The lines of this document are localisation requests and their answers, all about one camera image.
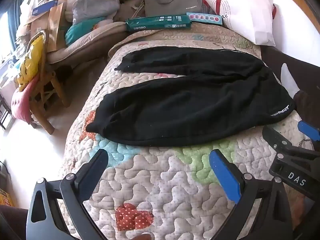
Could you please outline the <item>white paper shopping bag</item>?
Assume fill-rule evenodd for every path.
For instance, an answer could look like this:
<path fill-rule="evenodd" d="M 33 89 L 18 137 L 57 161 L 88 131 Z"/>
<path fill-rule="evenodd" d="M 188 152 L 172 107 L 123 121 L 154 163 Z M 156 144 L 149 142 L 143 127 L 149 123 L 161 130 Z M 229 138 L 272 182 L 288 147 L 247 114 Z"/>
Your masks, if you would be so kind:
<path fill-rule="evenodd" d="M 223 24 L 256 45 L 275 46 L 273 0 L 205 0 Z"/>

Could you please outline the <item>patchwork quilted bedspread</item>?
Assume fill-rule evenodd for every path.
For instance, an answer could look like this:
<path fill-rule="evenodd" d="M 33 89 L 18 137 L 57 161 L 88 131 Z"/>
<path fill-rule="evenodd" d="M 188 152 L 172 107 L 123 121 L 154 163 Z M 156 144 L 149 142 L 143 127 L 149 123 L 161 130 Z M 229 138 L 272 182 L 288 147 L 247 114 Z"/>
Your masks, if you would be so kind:
<path fill-rule="evenodd" d="M 110 61 L 94 85 L 66 139 L 62 174 L 75 173 L 99 149 L 109 162 L 84 205 L 108 239 L 210 239 L 233 208 L 214 172 L 209 154 L 218 149 L 241 172 L 270 180 L 276 155 L 261 127 L 200 146 L 136 147 L 85 133 L 105 94 L 159 79 L 160 74 L 121 74 L 122 58 L 133 51 L 159 47 L 231 49 L 261 56 L 260 48 L 216 25 L 196 23 L 189 30 L 147 30 L 130 35 L 109 51 Z"/>

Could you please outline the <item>brown trouser leg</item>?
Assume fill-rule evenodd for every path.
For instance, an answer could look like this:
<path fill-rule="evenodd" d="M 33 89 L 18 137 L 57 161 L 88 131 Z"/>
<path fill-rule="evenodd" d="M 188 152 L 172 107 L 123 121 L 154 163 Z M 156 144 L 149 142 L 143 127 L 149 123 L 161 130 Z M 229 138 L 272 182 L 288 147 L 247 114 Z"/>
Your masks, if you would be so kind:
<path fill-rule="evenodd" d="M 301 119 L 315 128 L 320 128 L 319 101 L 302 90 L 298 91 L 293 99 Z"/>

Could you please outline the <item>light blue shapes box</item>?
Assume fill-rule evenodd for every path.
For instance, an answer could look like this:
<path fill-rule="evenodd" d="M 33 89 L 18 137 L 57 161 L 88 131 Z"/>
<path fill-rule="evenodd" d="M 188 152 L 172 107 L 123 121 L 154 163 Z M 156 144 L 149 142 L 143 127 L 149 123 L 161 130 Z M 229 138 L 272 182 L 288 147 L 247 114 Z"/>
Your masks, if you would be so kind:
<path fill-rule="evenodd" d="M 191 22 L 223 25 L 222 17 L 219 15 L 205 14 L 200 12 L 188 12 L 187 16 L 190 18 Z"/>

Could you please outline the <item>grey laptop bag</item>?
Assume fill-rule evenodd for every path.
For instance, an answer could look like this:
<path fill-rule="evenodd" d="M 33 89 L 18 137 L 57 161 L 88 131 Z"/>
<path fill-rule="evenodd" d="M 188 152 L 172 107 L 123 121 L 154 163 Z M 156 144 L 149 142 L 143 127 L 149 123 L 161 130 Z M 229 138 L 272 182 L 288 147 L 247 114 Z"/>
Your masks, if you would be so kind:
<path fill-rule="evenodd" d="M 201 12 L 202 0 L 144 0 L 146 17 Z"/>

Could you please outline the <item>teal folded cloth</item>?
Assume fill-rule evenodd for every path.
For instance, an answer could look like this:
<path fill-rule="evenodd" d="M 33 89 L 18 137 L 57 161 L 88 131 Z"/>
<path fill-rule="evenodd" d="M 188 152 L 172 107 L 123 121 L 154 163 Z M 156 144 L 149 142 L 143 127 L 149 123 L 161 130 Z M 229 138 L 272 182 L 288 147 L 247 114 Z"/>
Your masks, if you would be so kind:
<path fill-rule="evenodd" d="M 90 33 L 93 30 L 94 26 L 104 19 L 104 17 L 98 17 L 73 24 L 65 34 L 66 46 L 70 46 L 79 38 L 83 37 L 87 33 Z"/>

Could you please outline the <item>green long box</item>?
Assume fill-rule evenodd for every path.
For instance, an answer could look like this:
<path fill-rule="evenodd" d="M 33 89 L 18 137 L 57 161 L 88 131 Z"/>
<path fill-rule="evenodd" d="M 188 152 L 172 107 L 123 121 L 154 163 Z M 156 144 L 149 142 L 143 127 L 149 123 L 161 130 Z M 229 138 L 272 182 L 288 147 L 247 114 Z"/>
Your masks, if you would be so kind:
<path fill-rule="evenodd" d="M 191 20 L 184 15 L 139 17 L 126 20 L 127 31 L 190 28 Z"/>

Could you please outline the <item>yellow plastic bag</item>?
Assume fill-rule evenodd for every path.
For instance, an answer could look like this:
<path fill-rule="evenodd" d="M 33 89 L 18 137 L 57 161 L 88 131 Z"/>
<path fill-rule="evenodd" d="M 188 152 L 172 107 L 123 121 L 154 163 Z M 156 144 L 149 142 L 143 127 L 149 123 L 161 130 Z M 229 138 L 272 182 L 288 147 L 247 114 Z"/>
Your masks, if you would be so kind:
<path fill-rule="evenodd" d="M 40 34 L 30 44 L 23 63 L 20 65 L 20 73 L 17 78 L 19 91 L 22 92 L 39 71 L 39 62 L 43 52 L 43 34 Z"/>

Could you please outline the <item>pink cushion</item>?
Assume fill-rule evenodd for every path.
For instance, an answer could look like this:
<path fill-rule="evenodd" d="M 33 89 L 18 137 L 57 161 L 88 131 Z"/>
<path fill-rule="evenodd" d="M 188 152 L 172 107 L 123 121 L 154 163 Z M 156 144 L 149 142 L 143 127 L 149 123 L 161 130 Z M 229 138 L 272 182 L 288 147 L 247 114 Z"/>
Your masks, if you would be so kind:
<path fill-rule="evenodd" d="M 29 99 L 30 95 L 39 80 L 37 74 L 25 87 L 23 91 L 17 88 L 11 99 L 11 113 L 15 119 L 25 121 L 27 124 L 31 123 L 31 111 Z"/>

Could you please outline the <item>grey socked foot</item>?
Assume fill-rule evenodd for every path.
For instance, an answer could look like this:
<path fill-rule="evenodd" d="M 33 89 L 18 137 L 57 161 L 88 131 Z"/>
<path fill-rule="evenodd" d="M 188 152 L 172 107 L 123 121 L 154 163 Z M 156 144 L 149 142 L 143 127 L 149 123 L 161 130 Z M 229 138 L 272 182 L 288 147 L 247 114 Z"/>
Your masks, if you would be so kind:
<path fill-rule="evenodd" d="M 296 81 L 291 75 L 286 63 L 282 64 L 280 72 L 280 81 L 282 86 L 287 90 L 288 94 L 291 96 L 291 98 L 294 98 L 294 96 L 300 91 L 300 88 L 298 87 Z"/>

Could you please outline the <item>black pants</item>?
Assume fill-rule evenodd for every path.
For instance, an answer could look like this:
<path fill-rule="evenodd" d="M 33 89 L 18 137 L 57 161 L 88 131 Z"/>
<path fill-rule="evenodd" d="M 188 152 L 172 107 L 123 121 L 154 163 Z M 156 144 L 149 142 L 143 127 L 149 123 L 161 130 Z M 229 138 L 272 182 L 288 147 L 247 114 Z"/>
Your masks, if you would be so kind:
<path fill-rule="evenodd" d="M 121 144 L 204 144 L 274 124 L 295 109 L 272 70 L 240 51 L 153 47 L 127 54 L 117 70 L 164 75 L 116 89 L 97 107 L 86 130 Z"/>

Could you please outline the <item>wooden chair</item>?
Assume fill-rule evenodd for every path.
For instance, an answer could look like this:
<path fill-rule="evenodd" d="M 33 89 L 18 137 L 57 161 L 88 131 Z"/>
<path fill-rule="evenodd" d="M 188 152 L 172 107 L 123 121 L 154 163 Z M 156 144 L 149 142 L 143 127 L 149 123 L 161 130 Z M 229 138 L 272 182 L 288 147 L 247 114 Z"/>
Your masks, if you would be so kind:
<path fill-rule="evenodd" d="M 47 48 L 49 41 L 49 34 L 46 29 L 39 31 L 35 36 L 31 38 L 27 48 L 31 47 L 31 44 L 35 42 L 39 37 L 43 41 L 43 49 L 39 62 L 39 79 L 35 82 L 35 86 L 31 89 L 29 95 L 29 105 L 31 113 L 31 126 L 36 127 L 40 125 L 49 135 L 52 135 L 55 128 L 48 120 L 48 112 L 45 106 L 48 105 L 48 100 L 56 94 L 61 100 L 64 107 L 69 107 L 71 102 L 67 98 L 62 84 L 56 77 L 56 72 L 50 70 L 46 62 Z"/>

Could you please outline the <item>brown paper bag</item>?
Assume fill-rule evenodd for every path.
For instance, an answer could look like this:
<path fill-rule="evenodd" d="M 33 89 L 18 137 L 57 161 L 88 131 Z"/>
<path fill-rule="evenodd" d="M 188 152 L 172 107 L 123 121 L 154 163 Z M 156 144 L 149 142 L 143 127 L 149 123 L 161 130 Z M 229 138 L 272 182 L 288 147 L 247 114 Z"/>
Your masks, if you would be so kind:
<path fill-rule="evenodd" d="M 47 52 L 53 52 L 65 48 L 65 10 L 60 3 L 52 7 L 48 16 L 48 47 Z"/>

